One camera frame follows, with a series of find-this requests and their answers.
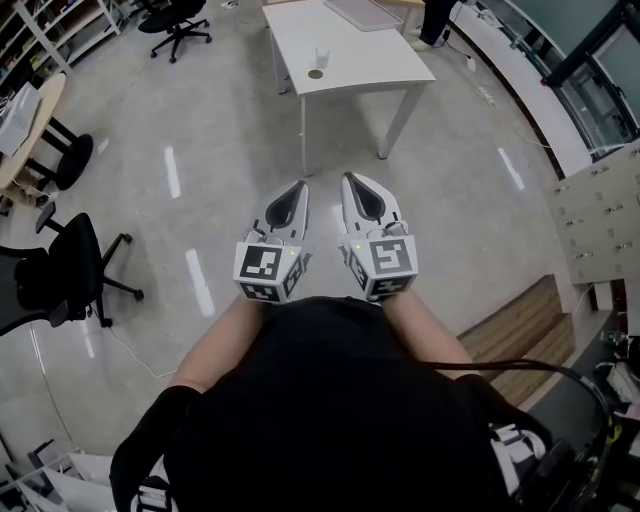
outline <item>white sneaker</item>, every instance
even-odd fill
[[[427,52],[429,50],[431,50],[431,48],[433,48],[433,46],[431,46],[430,44],[425,43],[424,41],[418,39],[417,41],[414,41],[413,43],[411,43],[411,48],[413,48],[415,51],[417,52]]]

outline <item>table leg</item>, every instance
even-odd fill
[[[73,157],[73,151],[69,146],[67,146],[64,142],[62,142],[58,137],[56,137],[49,130],[45,130],[42,132],[42,140],[45,141],[50,146],[53,146],[55,149],[60,151],[63,155],[69,155]]]
[[[302,175],[311,176],[307,166],[307,99],[300,96],[300,141],[302,142]]]
[[[58,121],[55,117],[52,117],[49,120],[49,126],[56,130],[60,135],[62,135],[65,139],[67,139],[72,144],[78,144],[78,137],[76,137],[71,131],[63,125],[60,121]]]
[[[273,32],[271,32],[271,50],[273,51],[273,68],[276,74],[278,94],[284,94],[287,92],[287,67],[280,54],[278,43],[276,43],[276,39],[273,37]]]
[[[400,34],[401,35],[405,35],[406,32],[407,32],[407,25],[409,24],[409,21],[411,20],[411,12],[412,12],[411,7],[407,7],[407,12],[404,15],[404,20],[402,22],[402,26],[400,27]]]
[[[48,167],[45,167],[40,162],[36,162],[33,158],[27,158],[27,162],[25,163],[25,165],[30,169],[33,169],[34,171],[36,171],[38,174],[41,174],[45,178],[53,181],[54,183],[58,179],[57,173],[53,172]]]
[[[391,121],[389,131],[378,150],[378,158],[381,160],[385,160],[389,156],[394,144],[402,133],[404,125],[407,124],[413,109],[418,104],[418,100],[420,99],[420,96],[422,96],[422,91],[424,91],[425,86],[425,84],[412,85],[405,93],[402,103],[400,103],[400,107],[398,108],[398,112],[396,112],[393,121]]]

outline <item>black t-shirt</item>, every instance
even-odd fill
[[[274,502],[506,510],[489,423],[549,435],[476,375],[453,381],[352,299],[282,306],[242,363],[204,394],[165,390],[118,448],[116,506],[164,455],[180,512]]]

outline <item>black cable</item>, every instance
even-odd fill
[[[589,477],[589,482],[580,494],[573,500],[571,510],[580,510],[582,506],[595,494],[600,478],[604,470],[607,457],[609,455],[610,444],[608,442],[609,429],[614,428],[613,415],[606,398],[598,387],[589,379],[580,375],[571,368],[555,366],[533,359],[508,359],[504,361],[493,361],[490,363],[425,363],[436,370],[534,370],[544,372],[560,373],[565,377],[578,383],[595,399],[603,416],[602,426],[593,442],[593,452],[597,454],[597,463]]]

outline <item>power cord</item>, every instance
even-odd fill
[[[98,314],[96,313],[95,309],[93,309],[93,305],[91,305],[91,311],[93,312],[94,315],[96,315],[97,318]],[[140,359],[138,357],[138,355],[131,349],[131,347],[129,347],[129,345],[127,345],[124,340],[122,340],[122,338],[120,338],[114,331],[113,331],[113,327],[107,327],[107,329],[109,329],[109,332],[111,333],[111,335],[120,342],[120,344],[127,349],[127,351],[129,352],[129,354],[131,354],[131,357],[133,357],[133,359],[135,359],[135,361],[144,366],[147,371],[153,376],[154,379],[162,379],[163,377],[168,377],[169,375],[173,375],[174,373],[176,373],[178,371],[178,369],[176,368],[173,371],[167,372],[167,373],[161,373],[160,375],[158,375],[157,373],[155,373],[151,367],[145,363],[142,359]]]

